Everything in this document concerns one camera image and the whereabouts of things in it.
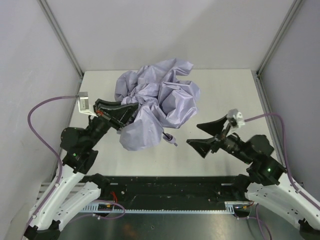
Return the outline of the lilac folding umbrella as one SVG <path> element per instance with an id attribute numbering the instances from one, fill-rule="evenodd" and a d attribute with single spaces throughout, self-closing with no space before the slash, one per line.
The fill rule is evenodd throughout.
<path id="1" fill-rule="evenodd" d="M 177 146 L 166 128 L 179 129 L 198 113 L 200 88 L 189 80 L 193 64 L 177 58 L 129 70 L 116 81 L 114 99 L 122 105 L 138 104 L 133 120 L 120 130 L 119 142 L 128 151 L 157 146 L 161 140 Z"/>

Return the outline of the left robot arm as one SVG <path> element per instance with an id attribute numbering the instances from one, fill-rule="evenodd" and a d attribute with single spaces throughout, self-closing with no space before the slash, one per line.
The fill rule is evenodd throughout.
<path id="1" fill-rule="evenodd" d="M 71 190 L 93 166 L 98 151 L 95 145 L 113 128 L 124 128 L 138 109 L 138 103 L 122 105 L 98 99 L 88 115 L 86 128 L 67 127 L 60 136 L 66 155 L 48 189 L 30 211 L 24 232 L 28 240 L 56 240 L 65 226 L 89 203 L 110 194 L 110 181 L 96 173 L 72 197 Z"/>

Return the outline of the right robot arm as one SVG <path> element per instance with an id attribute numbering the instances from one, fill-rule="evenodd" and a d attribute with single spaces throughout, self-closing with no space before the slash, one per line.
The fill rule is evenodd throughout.
<path id="1" fill-rule="evenodd" d="M 200 123 L 207 139 L 188 139 L 201 157 L 225 151 L 248 165 L 237 176 L 112 176 L 102 200 L 114 200 L 128 212 L 208 212 L 232 206 L 241 219 L 251 204 L 264 206 L 295 228 L 305 240 L 320 237 L 320 203 L 292 177 L 289 168 L 272 157 L 274 148 L 265 135 L 243 141 L 234 118 Z"/>

